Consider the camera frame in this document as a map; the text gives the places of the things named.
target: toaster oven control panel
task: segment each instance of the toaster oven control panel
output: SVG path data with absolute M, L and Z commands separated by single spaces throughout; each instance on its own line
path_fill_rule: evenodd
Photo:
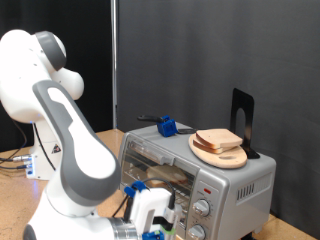
M 216 216 L 219 191 L 200 181 L 197 186 L 196 199 L 192 203 L 191 223 L 188 223 L 186 238 L 204 240 L 211 235 Z

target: black curtain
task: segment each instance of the black curtain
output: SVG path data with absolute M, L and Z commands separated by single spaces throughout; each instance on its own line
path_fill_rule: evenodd
M 76 101 L 95 132 L 112 128 L 112 36 L 110 1 L 2 0 L 0 36 L 13 29 L 50 31 L 67 52 L 66 68 L 79 72 L 84 93 Z M 0 152 L 20 147 L 23 138 L 0 107 Z M 32 127 L 21 124 L 33 144 Z
M 233 88 L 252 95 L 252 147 L 277 162 L 271 209 L 320 239 L 319 12 L 315 0 L 119 0 L 119 129 L 151 125 L 142 114 L 229 128 Z

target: blue object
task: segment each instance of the blue object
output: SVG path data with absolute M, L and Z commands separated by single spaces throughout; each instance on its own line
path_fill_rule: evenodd
M 133 189 L 138 189 L 139 192 L 141 192 L 143 189 L 147 189 L 146 185 L 142 181 L 135 181 L 134 183 L 132 183 L 131 187 Z
M 131 198 L 133 198 L 134 195 L 136 194 L 136 191 L 135 191 L 132 187 L 128 187 L 128 186 L 126 186 L 126 187 L 124 188 L 124 192 L 125 192 L 126 194 L 128 194 L 129 197 L 131 197 Z
M 135 190 L 139 190 L 139 192 L 141 192 L 143 189 L 147 189 L 146 185 L 142 181 L 135 181 L 132 183 L 131 187 L 126 186 L 124 188 L 124 192 L 133 198 L 136 194 Z
M 164 240 L 164 234 L 161 231 L 142 234 L 142 240 Z
M 165 122 L 157 122 L 158 131 L 162 136 L 170 137 L 178 132 L 174 119 L 170 119 L 168 115 L 162 117 L 162 119 L 164 119 Z

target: toaster oven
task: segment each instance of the toaster oven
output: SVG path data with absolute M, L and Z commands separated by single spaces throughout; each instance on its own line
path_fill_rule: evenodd
M 177 128 L 188 127 L 177 123 Z M 216 168 L 193 154 L 189 137 L 176 134 L 164 138 L 156 126 L 126 133 L 119 152 L 120 189 L 150 177 L 150 172 L 154 176 L 150 169 L 157 169 L 156 173 L 164 178 L 168 170 L 177 170 L 173 187 L 176 203 L 183 209 L 176 229 L 179 237 L 237 240 L 259 232 L 269 217 L 275 161 L 260 154 L 259 159 L 248 160 L 241 168 Z

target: table surface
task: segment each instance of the table surface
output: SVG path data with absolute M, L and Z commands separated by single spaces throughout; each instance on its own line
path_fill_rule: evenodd
M 98 137 L 118 157 L 123 132 L 112 129 L 97 133 Z M 30 148 L 22 149 L 18 155 L 27 154 Z M 14 150 L 0 153 L 0 157 L 9 157 Z M 2 166 L 17 166 L 16 163 L 4 163 Z M 0 169 L 0 239 L 21 240 L 25 225 L 31 219 L 40 201 L 41 193 L 47 181 L 30 180 L 24 170 Z M 97 209 L 102 217 L 111 217 L 123 199 L 118 190 L 112 197 L 100 204 Z M 258 240 L 315 240 L 315 238 L 270 215 L 269 221 L 259 234 L 253 234 Z

